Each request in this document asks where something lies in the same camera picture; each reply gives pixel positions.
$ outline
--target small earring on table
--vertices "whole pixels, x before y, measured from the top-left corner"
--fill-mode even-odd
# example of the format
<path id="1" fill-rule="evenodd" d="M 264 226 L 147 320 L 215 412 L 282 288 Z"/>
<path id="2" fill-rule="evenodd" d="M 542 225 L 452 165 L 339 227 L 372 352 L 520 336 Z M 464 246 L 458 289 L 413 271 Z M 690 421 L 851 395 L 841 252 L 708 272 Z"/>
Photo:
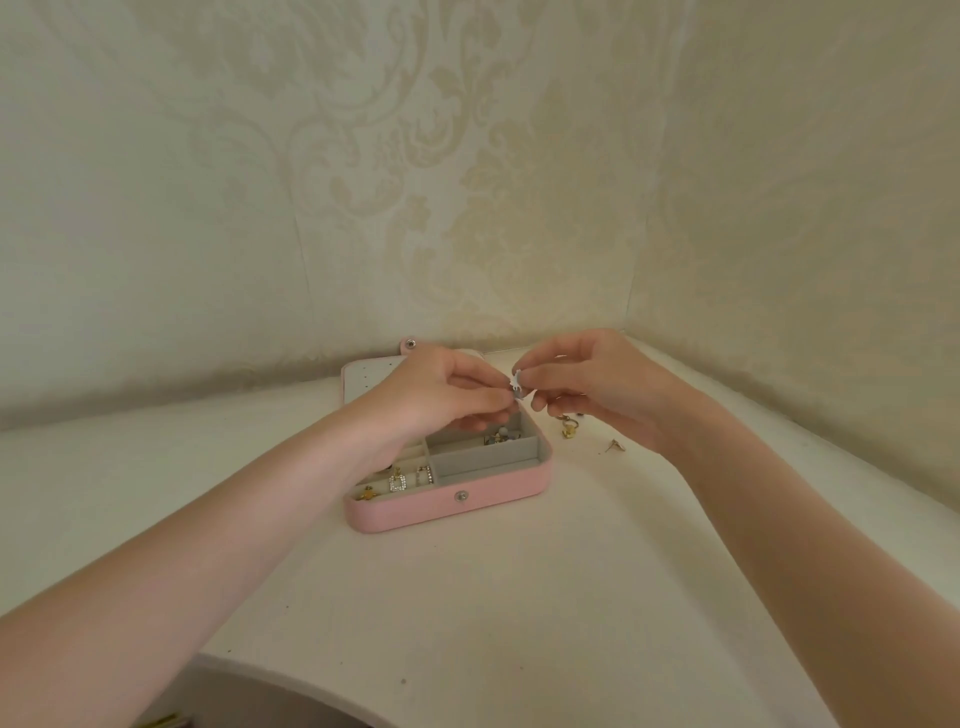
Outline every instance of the small earring on table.
<path id="1" fill-rule="evenodd" d="M 571 437 L 577 434 L 577 427 L 580 426 L 580 423 L 578 423 L 569 415 L 561 415 L 557 419 L 564 423 L 564 431 L 561 432 L 561 434 L 564 436 L 565 440 L 569 440 Z"/>

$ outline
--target right hand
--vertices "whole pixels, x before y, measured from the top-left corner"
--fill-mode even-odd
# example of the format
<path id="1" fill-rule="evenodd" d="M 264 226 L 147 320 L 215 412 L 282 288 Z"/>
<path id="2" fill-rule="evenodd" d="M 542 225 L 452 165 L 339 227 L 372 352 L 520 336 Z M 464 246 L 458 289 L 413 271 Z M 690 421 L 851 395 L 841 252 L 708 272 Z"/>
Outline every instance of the right hand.
<path id="1" fill-rule="evenodd" d="M 663 453 L 661 415 L 687 385 L 608 328 L 561 334 L 535 346 L 514 365 L 531 406 L 553 417 L 582 412 L 639 445 Z"/>

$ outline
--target left hand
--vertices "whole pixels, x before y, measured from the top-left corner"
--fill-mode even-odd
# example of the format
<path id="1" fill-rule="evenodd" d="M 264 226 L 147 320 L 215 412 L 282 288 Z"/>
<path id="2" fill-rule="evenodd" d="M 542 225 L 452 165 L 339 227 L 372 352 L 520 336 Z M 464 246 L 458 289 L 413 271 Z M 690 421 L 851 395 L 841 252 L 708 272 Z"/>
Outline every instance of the left hand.
<path id="1" fill-rule="evenodd" d="M 483 359 L 418 344 L 396 370 L 349 409 L 374 416 L 395 435 L 377 459 L 446 426 L 482 432 L 516 412 L 509 378 Z"/>

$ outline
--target forearm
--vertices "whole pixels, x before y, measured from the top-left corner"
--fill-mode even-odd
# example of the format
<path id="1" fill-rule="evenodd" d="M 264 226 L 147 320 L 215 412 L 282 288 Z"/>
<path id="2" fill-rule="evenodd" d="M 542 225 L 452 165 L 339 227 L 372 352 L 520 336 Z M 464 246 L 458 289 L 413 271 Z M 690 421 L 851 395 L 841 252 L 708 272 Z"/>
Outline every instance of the forearm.
<path id="1" fill-rule="evenodd" d="M 0 619 L 0 715 L 129 725 L 362 477 L 361 430 L 339 413 L 313 425 Z"/>
<path id="2" fill-rule="evenodd" d="M 960 716 L 960 615 L 745 425 L 683 388 L 668 459 L 844 728 Z"/>

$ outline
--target wall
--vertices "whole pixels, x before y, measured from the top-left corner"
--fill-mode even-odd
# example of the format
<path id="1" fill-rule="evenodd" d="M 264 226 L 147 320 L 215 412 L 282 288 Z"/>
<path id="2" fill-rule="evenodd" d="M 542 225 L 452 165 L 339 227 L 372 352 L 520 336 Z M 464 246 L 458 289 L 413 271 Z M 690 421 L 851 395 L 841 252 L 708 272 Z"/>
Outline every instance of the wall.
<path id="1" fill-rule="evenodd" d="M 619 326 L 686 10 L 4 3 L 0 425 Z"/>
<path id="2" fill-rule="evenodd" d="M 700 3 L 628 327 L 960 503 L 960 7 Z"/>

